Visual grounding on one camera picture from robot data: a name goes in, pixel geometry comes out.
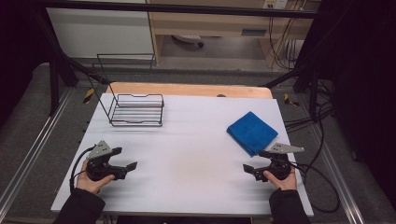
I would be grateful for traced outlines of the black wire rack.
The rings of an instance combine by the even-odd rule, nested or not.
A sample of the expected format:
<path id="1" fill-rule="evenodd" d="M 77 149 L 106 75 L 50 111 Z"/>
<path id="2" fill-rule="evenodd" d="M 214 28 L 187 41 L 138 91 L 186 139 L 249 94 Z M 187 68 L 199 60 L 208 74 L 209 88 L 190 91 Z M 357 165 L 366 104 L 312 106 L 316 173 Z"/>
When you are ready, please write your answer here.
<path id="1" fill-rule="evenodd" d="M 131 75 L 147 75 L 154 65 L 153 53 L 99 53 L 92 64 L 92 89 L 103 108 L 106 120 L 113 127 L 162 127 L 163 95 L 121 93 L 116 82 Z"/>

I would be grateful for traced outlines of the light wooden board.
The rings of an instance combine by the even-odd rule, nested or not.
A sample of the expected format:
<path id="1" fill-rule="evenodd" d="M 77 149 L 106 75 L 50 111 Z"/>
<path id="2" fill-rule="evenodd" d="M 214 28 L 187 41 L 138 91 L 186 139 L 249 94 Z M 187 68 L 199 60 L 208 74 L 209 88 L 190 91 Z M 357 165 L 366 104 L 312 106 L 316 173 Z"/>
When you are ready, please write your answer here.
<path id="1" fill-rule="evenodd" d="M 162 95 L 189 95 L 217 97 L 224 95 L 233 98 L 272 99 L 273 94 L 267 88 L 247 87 L 238 85 L 199 85 L 173 83 L 144 83 L 144 82 L 113 82 L 106 93 L 159 93 Z"/>

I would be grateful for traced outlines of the light wooden desk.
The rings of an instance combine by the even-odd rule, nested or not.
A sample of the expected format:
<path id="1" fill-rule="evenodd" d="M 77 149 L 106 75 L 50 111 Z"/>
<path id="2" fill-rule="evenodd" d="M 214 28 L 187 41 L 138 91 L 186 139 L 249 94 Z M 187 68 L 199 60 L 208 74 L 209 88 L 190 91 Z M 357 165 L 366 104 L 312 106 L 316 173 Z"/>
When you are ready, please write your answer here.
<path id="1" fill-rule="evenodd" d="M 146 0 L 149 4 L 192 5 L 212 7 L 263 8 L 264 0 Z M 311 0 L 288 0 L 284 9 L 304 11 L 316 9 Z M 311 19 L 265 18 L 234 15 L 207 15 L 190 13 L 148 14 L 154 38 L 154 52 L 161 56 L 160 45 L 166 35 L 200 35 L 252 37 L 259 40 L 264 59 L 274 68 L 284 57 L 287 42 L 304 40 L 311 27 Z"/>

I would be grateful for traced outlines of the white wall socket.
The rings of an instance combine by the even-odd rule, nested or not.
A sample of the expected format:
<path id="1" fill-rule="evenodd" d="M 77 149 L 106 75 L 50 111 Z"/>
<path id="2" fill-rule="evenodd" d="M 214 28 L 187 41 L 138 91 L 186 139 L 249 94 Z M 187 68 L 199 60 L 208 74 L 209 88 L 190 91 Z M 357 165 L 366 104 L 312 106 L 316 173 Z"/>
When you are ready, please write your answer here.
<path id="1" fill-rule="evenodd" d="M 284 9 L 288 0 L 264 0 L 263 8 L 269 9 Z"/>

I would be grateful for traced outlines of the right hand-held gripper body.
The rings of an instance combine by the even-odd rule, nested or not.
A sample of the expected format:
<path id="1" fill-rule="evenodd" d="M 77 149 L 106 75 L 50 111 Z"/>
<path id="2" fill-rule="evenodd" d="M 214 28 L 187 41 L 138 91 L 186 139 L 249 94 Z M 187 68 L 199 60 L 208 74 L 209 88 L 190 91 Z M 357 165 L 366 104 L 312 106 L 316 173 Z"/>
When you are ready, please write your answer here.
<path id="1" fill-rule="evenodd" d="M 288 154 L 304 152 L 304 148 L 282 143 L 275 143 L 266 151 L 272 153 L 272 158 L 269 159 L 271 162 L 266 167 L 254 168 L 253 175 L 257 181 L 268 181 L 268 179 L 263 174 L 264 171 L 269 171 L 276 178 L 284 180 L 289 175 L 291 170 L 291 163 Z"/>

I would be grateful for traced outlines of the person's left hand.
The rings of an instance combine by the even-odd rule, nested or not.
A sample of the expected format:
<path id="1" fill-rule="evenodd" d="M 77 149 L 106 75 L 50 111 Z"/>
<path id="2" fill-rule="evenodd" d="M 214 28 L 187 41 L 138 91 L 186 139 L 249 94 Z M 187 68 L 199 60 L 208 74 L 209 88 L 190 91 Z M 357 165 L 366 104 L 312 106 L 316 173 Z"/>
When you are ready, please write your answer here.
<path id="1" fill-rule="evenodd" d="M 88 177 L 85 171 L 82 171 L 78 174 L 76 187 L 78 189 L 83 189 L 90 193 L 97 194 L 103 186 L 110 183 L 114 178 L 114 175 L 107 175 L 98 181 L 93 181 Z"/>

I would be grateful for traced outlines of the blue cloth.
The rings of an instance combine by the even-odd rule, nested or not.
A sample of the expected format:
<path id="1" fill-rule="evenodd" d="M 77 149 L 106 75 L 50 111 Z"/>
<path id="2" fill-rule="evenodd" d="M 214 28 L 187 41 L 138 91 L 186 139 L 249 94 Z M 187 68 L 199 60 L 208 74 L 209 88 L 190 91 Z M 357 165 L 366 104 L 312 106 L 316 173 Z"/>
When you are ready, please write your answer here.
<path id="1" fill-rule="evenodd" d="M 226 132 L 250 157 L 264 150 L 278 136 L 275 129 L 251 111 L 230 125 Z"/>

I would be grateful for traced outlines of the white cabinet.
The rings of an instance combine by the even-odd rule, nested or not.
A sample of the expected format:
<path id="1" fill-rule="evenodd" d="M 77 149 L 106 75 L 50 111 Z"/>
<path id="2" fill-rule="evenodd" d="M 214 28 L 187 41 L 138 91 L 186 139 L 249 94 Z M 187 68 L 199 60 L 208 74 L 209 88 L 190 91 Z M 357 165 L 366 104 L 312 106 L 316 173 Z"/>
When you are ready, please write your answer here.
<path id="1" fill-rule="evenodd" d="M 48 8 L 63 51 L 72 58 L 152 53 L 147 12 Z"/>

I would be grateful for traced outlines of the person's right hand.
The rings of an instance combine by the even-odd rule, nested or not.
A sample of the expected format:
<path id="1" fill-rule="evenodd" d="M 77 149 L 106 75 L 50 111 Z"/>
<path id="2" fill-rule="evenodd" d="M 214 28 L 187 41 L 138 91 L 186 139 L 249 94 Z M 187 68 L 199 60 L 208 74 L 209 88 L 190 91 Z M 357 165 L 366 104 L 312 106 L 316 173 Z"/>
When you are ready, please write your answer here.
<path id="1" fill-rule="evenodd" d="M 284 180 L 276 178 L 269 171 L 264 171 L 263 174 L 277 189 L 297 190 L 297 179 L 294 168 L 290 170 L 289 175 Z"/>

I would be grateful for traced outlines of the office chair base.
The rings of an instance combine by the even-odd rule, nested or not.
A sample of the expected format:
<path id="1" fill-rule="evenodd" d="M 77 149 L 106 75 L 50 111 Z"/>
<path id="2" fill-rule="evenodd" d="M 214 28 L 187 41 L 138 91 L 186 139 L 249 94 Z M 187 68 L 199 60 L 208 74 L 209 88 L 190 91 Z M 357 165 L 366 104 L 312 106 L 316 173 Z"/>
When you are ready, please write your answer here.
<path id="1" fill-rule="evenodd" d="M 195 44 L 199 48 L 205 45 L 202 38 L 198 35 L 173 35 L 173 38 L 184 43 Z"/>

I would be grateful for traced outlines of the black metal frame bar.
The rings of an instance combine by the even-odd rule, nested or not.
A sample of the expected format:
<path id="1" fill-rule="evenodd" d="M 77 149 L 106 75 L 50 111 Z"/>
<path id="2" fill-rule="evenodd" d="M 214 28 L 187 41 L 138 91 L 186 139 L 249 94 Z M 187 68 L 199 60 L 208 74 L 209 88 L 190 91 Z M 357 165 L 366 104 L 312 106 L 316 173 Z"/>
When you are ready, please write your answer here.
<path id="1" fill-rule="evenodd" d="M 118 2 L 72 1 L 72 0 L 36 0 L 35 2 L 43 7 L 70 8 L 70 9 L 185 13 L 185 14 L 190 13 L 190 14 L 207 14 L 207 15 L 235 15 L 235 16 L 297 18 L 297 19 L 315 19 L 322 17 L 322 14 L 316 11 L 297 11 L 297 10 L 281 10 L 281 9 L 212 7 L 212 6 L 191 6 L 191 5 L 167 5 L 167 4 L 139 4 L 139 3 L 118 3 Z"/>

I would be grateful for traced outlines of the black metal frame strut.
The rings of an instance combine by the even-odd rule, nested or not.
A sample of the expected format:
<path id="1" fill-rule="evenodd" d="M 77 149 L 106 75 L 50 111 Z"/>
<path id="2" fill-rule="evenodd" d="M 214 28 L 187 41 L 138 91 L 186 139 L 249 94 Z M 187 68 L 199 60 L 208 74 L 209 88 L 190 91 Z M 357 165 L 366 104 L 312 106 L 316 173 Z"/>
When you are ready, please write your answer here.
<path id="1" fill-rule="evenodd" d="M 88 78 L 98 81 L 100 84 L 110 84 L 106 78 L 99 77 L 92 70 L 67 56 L 62 50 L 55 31 L 50 22 L 47 10 L 43 7 L 31 7 L 33 16 L 40 33 L 44 36 L 44 42 L 48 45 L 49 77 L 50 77 L 50 112 L 52 116 L 60 107 L 59 78 L 67 87 L 75 87 L 78 83 L 75 70 L 85 74 Z"/>
<path id="2" fill-rule="evenodd" d="M 302 63 L 293 68 L 287 74 L 282 75 L 262 86 L 272 89 L 278 84 L 292 78 L 297 77 L 293 89 L 296 93 L 309 90 L 308 115 L 314 121 L 318 121 L 317 116 L 317 99 L 318 99 L 318 68 L 312 63 Z"/>

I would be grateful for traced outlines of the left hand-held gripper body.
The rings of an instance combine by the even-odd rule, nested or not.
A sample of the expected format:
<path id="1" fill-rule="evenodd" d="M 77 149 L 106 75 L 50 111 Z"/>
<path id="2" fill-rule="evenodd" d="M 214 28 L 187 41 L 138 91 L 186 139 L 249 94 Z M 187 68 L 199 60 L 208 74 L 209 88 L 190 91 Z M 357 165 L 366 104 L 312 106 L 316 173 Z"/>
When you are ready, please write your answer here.
<path id="1" fill-rule="evenodd" d="M 104 141 L 100 141 L 88 155 L 86 172 L 93 181 L 98 181 L 107 175 L 114 175 L 115 180 L 124 179 L 128 173 L 126 167 L 113 166 L 109 164 L 111 147 Z"/>

